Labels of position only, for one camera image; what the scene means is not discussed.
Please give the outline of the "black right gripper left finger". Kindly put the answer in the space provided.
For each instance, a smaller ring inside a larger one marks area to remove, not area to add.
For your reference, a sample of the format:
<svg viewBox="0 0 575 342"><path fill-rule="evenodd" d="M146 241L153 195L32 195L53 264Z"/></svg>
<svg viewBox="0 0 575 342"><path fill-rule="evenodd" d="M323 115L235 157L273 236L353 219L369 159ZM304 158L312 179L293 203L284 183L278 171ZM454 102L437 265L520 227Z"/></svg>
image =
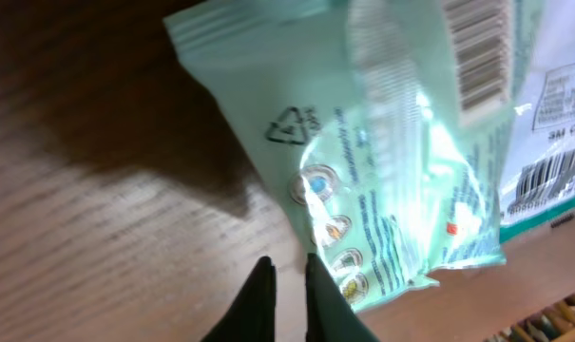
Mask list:
<svg viewBox="0 0 575 342"><path fill-rule="evenodd" d="M220 321L201 342L274 342L277 272L261 257Z"/></svg>

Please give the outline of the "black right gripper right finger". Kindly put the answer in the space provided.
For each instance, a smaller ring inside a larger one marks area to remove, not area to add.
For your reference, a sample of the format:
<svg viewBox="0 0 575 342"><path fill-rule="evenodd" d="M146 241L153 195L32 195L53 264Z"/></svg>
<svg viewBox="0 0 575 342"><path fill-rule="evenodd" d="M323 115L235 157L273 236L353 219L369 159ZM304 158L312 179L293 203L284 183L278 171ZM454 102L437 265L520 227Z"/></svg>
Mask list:
<svg viewBox="0 0 575 342"><path fill-rule="evenodd" d="M378 342L346 302L316 254L305 268L306 342Z"/></svg>

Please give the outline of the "light teal snack packet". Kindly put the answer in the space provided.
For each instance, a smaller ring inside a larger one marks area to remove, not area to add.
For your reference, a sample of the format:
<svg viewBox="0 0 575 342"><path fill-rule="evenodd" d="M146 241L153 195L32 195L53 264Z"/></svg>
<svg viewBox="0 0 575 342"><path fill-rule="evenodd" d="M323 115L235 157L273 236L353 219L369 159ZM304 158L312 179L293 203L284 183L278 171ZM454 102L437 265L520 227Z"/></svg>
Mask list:
<svg viewBox="0 0 575 342"><path fill-rule="evenodd" d="M541 1L205 1L164 19L356 311L502 264L499 183Z"/></svg>

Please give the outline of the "green white tape bag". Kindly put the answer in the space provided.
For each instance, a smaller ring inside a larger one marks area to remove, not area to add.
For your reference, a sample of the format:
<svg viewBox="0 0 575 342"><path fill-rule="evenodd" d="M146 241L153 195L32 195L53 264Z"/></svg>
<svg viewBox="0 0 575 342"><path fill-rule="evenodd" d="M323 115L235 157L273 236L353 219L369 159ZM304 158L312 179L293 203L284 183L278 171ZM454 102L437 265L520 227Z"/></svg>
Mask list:
<svg viewBox="0 0 575 342"><path fill-rule="evenodd" d="M517 90L500 185L500 239L575 209L575 0L545 1Z"/></svg>

